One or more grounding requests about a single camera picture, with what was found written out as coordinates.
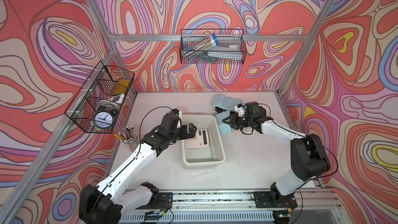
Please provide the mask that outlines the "white plastic storage box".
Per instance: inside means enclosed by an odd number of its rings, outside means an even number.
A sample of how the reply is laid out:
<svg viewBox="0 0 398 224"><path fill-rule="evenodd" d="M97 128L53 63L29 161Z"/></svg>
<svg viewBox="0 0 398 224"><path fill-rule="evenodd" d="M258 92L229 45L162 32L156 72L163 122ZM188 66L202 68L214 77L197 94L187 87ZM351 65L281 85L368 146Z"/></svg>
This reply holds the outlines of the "white plastic storage box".
<svg viewBox="0 0 398 224"><path fill-rule="evenodd" d="M182 161L186 170L212 168L226 161L214 116L184 115L182 123L197 128L195 137L182 141Z"/></svg>

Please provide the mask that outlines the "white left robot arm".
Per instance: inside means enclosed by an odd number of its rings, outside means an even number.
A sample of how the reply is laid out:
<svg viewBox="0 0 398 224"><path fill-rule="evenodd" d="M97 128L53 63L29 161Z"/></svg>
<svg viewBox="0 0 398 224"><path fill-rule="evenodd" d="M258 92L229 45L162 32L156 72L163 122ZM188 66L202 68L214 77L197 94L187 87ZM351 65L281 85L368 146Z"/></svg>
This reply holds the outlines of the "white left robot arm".
<svg viewBox="0 0 398 224"><path fill-rule="evenodd" d="M194 138L197 127L182 124L175 113L167 113L160 125L141 139L139 146L112 174L96 186L87 185L80 194L78 215L85 224L117 224L129 212L157 200L159 190L149 182L136 190L125 190L137 175L171 143Z"/></svg>

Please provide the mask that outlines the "pink calculator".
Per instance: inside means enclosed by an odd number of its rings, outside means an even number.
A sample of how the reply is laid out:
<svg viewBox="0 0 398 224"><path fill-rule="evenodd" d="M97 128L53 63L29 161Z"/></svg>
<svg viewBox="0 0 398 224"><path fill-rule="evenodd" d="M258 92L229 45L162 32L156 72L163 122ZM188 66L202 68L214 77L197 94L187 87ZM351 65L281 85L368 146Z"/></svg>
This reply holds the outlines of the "pink calculator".
<svg viewBox="0 0 398 224"><path fill-rule="evenodd" d="M243 135L242 132L241 132L240 130L231 129L231 133L234 134L234 135L237 136L237 137L240 137L240 136Z"/></svg>
<svg viewBox="0 0 398 224"><path fill-rule="evenodd" d="M185 106L178 106L176 108L179 109L180 111L182 111L182 115L189 115L190 114L188 108L185 107Z"/></svg>

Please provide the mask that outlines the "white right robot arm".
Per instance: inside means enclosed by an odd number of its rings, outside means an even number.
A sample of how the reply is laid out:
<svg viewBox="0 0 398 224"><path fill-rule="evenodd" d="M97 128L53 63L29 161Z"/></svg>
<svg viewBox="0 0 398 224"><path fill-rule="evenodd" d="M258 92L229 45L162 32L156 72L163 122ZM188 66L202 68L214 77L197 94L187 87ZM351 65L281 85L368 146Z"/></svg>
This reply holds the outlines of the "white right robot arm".
<svg viewBox="0 0 398 224"><path fill-rule="evenodd" d="M287 146L290 150L291 169L279 181L273 183L266 201L276 208L296 208L294 193L313 179L325 176L331 169L320 137L304 134L284 127L267 114L263 104L249 102L238 104L235 110L222 120L234 130L251 128Z"/></svg>

